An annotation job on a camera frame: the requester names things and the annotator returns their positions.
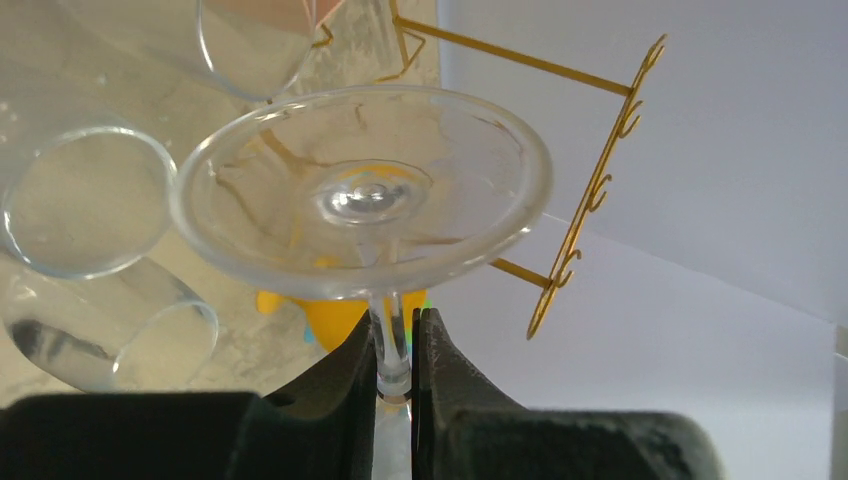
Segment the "yellow plastic goblet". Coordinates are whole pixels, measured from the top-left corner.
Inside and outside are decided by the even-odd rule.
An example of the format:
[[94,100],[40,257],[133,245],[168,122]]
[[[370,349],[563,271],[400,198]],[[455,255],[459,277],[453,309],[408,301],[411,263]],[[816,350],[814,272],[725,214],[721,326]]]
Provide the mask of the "yellow plastic goblet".
[[368,303],[363,300],[303,300],[268,291],[259,291],[255,300],[257,311],[265,315],[277,312],[286,303],[296,305],[305,315],[304,341],[319,345],[327,353],[340,346],[368,312]]

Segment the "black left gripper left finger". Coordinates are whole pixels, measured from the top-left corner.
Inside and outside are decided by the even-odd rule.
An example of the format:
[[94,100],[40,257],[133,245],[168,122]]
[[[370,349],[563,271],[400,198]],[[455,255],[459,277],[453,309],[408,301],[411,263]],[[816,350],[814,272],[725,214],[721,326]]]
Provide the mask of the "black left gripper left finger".
[[31,396],[1,415],[5,479],[366,479],[376,363],[361,319],[278,390]]

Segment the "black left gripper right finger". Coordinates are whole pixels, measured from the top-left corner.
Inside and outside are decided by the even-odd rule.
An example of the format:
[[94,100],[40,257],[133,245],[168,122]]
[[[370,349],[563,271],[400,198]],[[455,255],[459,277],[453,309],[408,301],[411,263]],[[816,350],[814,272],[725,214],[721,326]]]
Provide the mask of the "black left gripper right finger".
[[706,432],[663,411],[538,410],[459,350],[439,311],[412,330],[415,479],[721,479]]

